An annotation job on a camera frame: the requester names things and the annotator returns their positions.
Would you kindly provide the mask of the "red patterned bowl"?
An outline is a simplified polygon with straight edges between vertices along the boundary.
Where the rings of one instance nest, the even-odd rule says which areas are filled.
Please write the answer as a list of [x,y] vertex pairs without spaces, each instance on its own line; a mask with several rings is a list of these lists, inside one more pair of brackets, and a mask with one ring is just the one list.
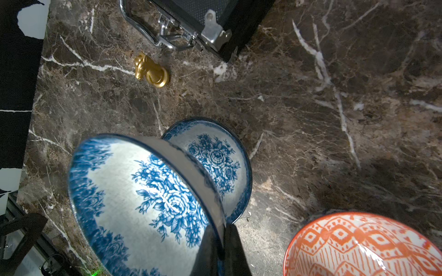
[[289,243],[285,276],[439,276],[442,253],[391,218],[334,212],[310,218]]

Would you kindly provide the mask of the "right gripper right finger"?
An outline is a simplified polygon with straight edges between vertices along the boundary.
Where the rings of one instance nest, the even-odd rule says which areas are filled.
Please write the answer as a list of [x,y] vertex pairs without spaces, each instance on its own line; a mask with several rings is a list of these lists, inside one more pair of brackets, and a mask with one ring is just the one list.
[[224,274],[252,276],[241,239],[234,224],[227,224],[224,234]]

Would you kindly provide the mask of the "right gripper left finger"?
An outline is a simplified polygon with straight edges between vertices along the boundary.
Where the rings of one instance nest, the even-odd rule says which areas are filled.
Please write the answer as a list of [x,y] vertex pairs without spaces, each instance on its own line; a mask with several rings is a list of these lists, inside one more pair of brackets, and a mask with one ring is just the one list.
[[222,262],[219,258],[219,239],[212,226],[208,226],[201,240],[196,256],[197,276],[222,276]]

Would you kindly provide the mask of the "blue floral bowl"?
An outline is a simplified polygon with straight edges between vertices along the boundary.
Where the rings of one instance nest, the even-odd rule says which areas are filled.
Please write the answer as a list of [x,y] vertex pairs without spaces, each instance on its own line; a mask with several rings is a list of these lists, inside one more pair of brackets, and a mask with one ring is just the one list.
[[158,138],[103,134],[73,154],[68,191],[81,232],[113,276],[188,276],[210,248],[224,253],[226,218],[207,170]]
[[228,223],[244,213],[252,195],[252,168],[246,149],[225,125],[192,117],[172,125],[162,139],[187,151],[208,171],[220,194]]

